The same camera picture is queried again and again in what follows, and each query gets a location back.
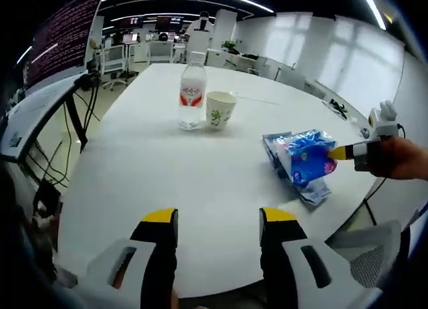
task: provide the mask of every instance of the water bottle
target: water bottle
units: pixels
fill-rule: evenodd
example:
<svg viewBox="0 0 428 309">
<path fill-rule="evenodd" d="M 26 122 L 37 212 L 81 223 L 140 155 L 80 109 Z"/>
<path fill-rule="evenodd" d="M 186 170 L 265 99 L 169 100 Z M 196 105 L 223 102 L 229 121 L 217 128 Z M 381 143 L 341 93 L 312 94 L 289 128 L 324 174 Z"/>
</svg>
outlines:
<svg viewBox="0 0 428 309">
<path fill-rule="evenodd" d="M 201 111 L 207 74 L 205 73 L 205 53 L 192 51 L 190 64 L 181 76 L 179 127 L 183 130 L 194 130 L 201 122 Z"/>
</svg>

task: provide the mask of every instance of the blue tissue package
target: blue tissue package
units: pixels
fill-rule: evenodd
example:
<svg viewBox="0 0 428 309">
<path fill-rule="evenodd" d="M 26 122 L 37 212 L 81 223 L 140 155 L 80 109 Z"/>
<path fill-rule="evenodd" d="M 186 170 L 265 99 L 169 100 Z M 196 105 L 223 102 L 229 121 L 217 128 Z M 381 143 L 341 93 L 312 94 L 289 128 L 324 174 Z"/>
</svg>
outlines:
<svg viewBox="0 0 428 309">
<path fill-rule="evenodd" d="M 336 162 L 326 156 L 326 151 L 332 150 L 335 144 L 325 132 L 317 130 L 295 135 L 291 132 L 263 135 L 263 145 L 279 178 L 312 206 L 318 206 L 331 194 L 322 176 L 336 168 Z M 306 154 L 306 159 L 302 159 L 302 154 Z M 300 175 L 293 177 L 293 171 Z"/>
<path fill-rule="evenodd" d="M 278 137 L 272 143 L 292 184 L 302 187 L 336 169 L 337 162 L 327 155 L 335 146 L 336 142 L 320 130 Z"/>
</svg>

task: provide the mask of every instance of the paper cup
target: paper cup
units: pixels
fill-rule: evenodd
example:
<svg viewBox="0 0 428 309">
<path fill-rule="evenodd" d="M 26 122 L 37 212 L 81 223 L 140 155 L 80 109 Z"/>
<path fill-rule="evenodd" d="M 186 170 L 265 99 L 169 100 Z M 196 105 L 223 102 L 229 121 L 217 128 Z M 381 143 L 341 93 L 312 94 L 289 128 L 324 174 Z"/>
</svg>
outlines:
<svg viewBox="0 0 428 309">
<path fill-rule="evenodd" d="M 236 105 L 236 97 L 227 92 L 207 94 L 207 126 L 223 130 Z"/>
</svg>

